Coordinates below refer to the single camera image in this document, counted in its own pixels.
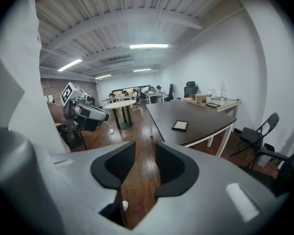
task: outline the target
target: white ceiling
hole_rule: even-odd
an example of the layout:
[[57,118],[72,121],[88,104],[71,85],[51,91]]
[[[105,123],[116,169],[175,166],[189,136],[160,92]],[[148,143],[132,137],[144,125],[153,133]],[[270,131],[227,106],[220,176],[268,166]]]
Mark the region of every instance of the white ceiling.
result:
[[[221,19],[213,11],[228,1],[44,0],[36,5],[41,72],[56,72],[76,59],[83,62],[66,71],[81,77],[160,69],[194,36]],[[238,7],[233,0],[226,14]],[[170,45],[167,49],[129,48],[145,43]]]

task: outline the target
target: table pedestal base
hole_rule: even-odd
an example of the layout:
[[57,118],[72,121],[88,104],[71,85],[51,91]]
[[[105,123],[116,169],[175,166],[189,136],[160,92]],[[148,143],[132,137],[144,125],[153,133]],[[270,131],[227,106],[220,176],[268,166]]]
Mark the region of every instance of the table pedestal base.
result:
[[134,123],[132,122],[132,124],[129,124],[129,123],[119,123],[119,126],[118,129],[120,130],[125,130],[125,129],[128,129],[129,127],[131,127]]

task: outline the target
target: tablet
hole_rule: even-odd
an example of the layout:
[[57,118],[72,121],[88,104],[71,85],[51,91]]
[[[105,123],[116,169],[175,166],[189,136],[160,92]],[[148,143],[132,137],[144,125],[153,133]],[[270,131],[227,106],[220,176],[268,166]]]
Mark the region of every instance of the tablet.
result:
[[188,122],[187,121],[180,121],[177,120],[174,125],[172,126],[172,130],[176,131],[186,131],[188,127]]
[[221,106],[219,104],[213,104],[213,103],[209,103],[209,104],[205,104],[205,105],[210,106],[210,107],[214,107],[214,108]]

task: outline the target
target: ceiling light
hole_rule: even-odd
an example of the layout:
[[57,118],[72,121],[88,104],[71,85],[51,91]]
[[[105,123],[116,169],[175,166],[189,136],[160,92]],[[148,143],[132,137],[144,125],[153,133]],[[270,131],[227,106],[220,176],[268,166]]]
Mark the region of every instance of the ceiling light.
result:
[[108,76],[111,76],[111,75],[99,76],[99,77],[95,77],[95,79],[101,79],[101,78],[103,78],[103,77],[108,77]]
[[166,48],[169,45],[163,44],[142,44],[142,45],[130,45],[130,49],[137,49],[137,48]]
[[151,69],[142,69],[142,70],[134,70],[134,72],[138,72],[138,71],[149,71]]
[[68,65],[63,66],[61,69],[58,69],[58,71],[64,71],[65,69],[67,69],[67,68],[69,68],[69,67],[71,67],[71,66],[73,66],[75,64],[78,64],[79,62],[82,62],[82,60],[76,59],[75,61],[69,63]]

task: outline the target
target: round white table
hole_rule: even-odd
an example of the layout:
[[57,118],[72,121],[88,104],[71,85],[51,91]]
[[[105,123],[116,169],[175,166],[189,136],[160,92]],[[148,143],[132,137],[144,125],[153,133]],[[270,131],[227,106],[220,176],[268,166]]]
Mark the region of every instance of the round white table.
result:
[[[115,102],[115,103],[112,103],[112,104],[108,104],[104,108],[113,110],[113,114],[114,114],[114,117],[116,119],[118,129],[124,130],[124,129],[127,129],[127,128],[129,128],[129,127],[131,127],[133,125],[133,122],[132,122],[131,115],[129,113],[129,108],[128,107],[130,105],[135,104],[135,103],[136,103],[136,100],[125,100],[125,101],[120,101],[120,102]],[[128,116],[128,122],[126,121],[124,107],[126,107],[127,116]],[[122,109],[122,114],[123,114],[123,118],[124,118],[123,123],[119,123],[118,115],[117,115],[117,111],[116,111],[117,108]]]

